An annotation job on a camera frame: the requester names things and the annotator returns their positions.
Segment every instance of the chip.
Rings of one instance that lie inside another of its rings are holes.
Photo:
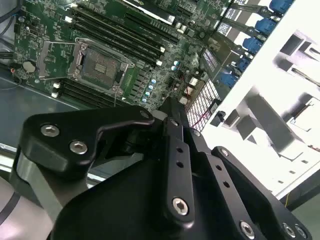
[[[83,80],[110,89],[115,81],[121,62],[88,48],[84,57],[81,76]]]

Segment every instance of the red wire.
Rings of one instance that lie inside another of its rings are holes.
[[[202,116],[199,118],[199,120],[196,121],[195,124],[193,124],[191,127],[194,128],[195,125],[197,125],[198,123],[200,123],[200,121],[206,116],[207,113],[208,113],[208,111],[205,111],[204,114],[202,114]]]

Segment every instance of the green circuit board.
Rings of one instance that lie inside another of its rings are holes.
[[[116,98],[117,103],[154,110],[168,96],[181,98],[186,95],[186,82],[203,77],[200,57],[228,0],[152,0],[148,4],[155,12],[174,16],[175,22],[166,24],[124,0],[84,0],[68,6],[54,0],[25,0],[24,21],[14,26],[14,61],[31,62],[36,70],[21,67],[17,74],[24,84],[49,95],[54,83],[60,82],[58,97],[79,108],[106,107]],[[177,31],[176,23],[186,26],[186,31]],[[87,50],[80,70],[73,71],[77,39],[94,43],[88,45],[94,49],[93,62]],[[119,68],[122,64],[128,65],[124,71]],[[121,76],[118,88],[111,87],[113,77]],[[202,85],[195,85],[193,92]],[[193,96],[187,94],[186,105],[190,105]]]

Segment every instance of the cable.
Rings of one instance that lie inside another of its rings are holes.
[[[288,206],[288,199],[289,199],[289,195],[290,195],[291,192],[289,192],[287,195],[286,195],[286,198],[285,198],[285,204],[284,206],[287,207]]]
[[[12,73],[12,76],[13,77],[17,77],[19,79],[19,82],[14,86],[0,88],[0,91],[6,91],[6,90],[15,89],[15,88],[17,88],[18,86],[20,86],[22,84],[22,79],[15,72]]]
[[[12,15],[17,14],[21,10],[23,3],[24,3],[24,0],[17,0],[16,7],[13,8],[11,11],[7,12],[5,15],[0,17],[0,23],[4,22],[8,18],[10,18]]]
[[[8,31],[8,29],[10,28],[11,24],[12,24],[13,21],[14,21],[14,16],[15,16],[15,15],[13,15],[13,16],[10,18],[8,24],[7,24],[6,27],[3,29],[3,31],[0,33],[0,38],[1,38],[1,37]]]
[[[200,121],[206,116],[206,114],[209,112],[209,110],[205,111],[204,114],[202,114],[202,116],[199,118],[198,121],[195,122],[195,124],[193,124],[191,127],[194,128],[195,125],[197,125],[198,123],[200,123]]]

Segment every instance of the pcie slot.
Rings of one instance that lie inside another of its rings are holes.
[[[182,8],[181,6],[178,6],[176,10],[178,11],[178,13],[183,14],[183,15],[189,17],[189,18],[193,15],[192,12]]]
[[[168,41],[170,41],[174,44],[177,44],[179,42],[179,39],[177,37],[172,36],[171,34],[165,32],[165,31],[162,31],[161,29],[151,25],[150,23],[147,23],[147,22],[137,18],[136,16],[132,15],[131,13],[127,12],[125,14],[125,18],[136,23],[136,24],[143,26],[145,29],[148,29],[149,31],[152,31],[152,32],[164,37],[165,39],[167,39]]]
[[[110,18],[105,17],[92,9],[89,9],[83,5],[73,8],[75,16],[80,16],[94,22],[103,28],[109,29],[112,32],[118,33],[125,38],[132,39],[137,44],[140,44],[148,49],[154,50],[155,52],[161,52],[162,45],[154,41],[152,38],[147,36],[139,35],[138,32],[133,31],[129,27],[122,25]]]
[[[140,46],[138,44],[136,44],[135,42],[130,41],[129,39],[123,38],[123,37],[117,35],[116,33],[113,33],[112,31],[108,31],[107,29],[103,29],[102,27],[96,26],[94,23],[88,22],[81,17],[77,17],[76,22],[77,22],[77,24],[86,26],[87,28],[89,28],[92,31],[96,31],[96,32],[100,33],[102,36],[107,37],[107,38],[111,39],[112,41],[116,41],[116,42],[121,43],[125,46],[136,47],[135,49],[137,51],[141,52],[143,55],[149,56],[151,58],[157,58],[157,59],[161,55],[161,52],[155,53],[152,51],[148,51],[148,49],[140,48]]]
[[[92,31],[92,30],[88,29],[86,26],[83,26],[83,25],[80,25],[80,24],[75,24],[74,28],[76,30],[79,30],[79,31],[87,34],[88,36],[91,36],[94,39],[97,39],[98,41],[101,41],[101,42],[103,42],[105,44],[108,44],[109,46],[115,47],[115,48],[117,48],[117,49],[119,49],[119,50],[121,50],[123,52],[126,52],[126,53],[138,58],[138,59],[141,59],[144,62],[149,63],[152,66],[155,66],[155,64],[156,64],[156,59],[155,58],[151,58],[149,56],[142,55],[141,53],[136,52],[133,49],[127,47],[127,46],[119,44],[118,42],[115,42],[112,39],[107,38],[106,36],[101,36],[101,35],[97,34],[95,31]]]
[[[81,100],[83,103],[87,103],[93,106],[99,107],[113,107],[114,98],[108,95],[105,95],[101,92],[98,92],[94,89],[91,89],[82,84],[71,81],[71,83],[64,81],[62,95],[66,97],[73,97],[77,100]],[[116,106],[127,106],[128,104],[117,100]]]

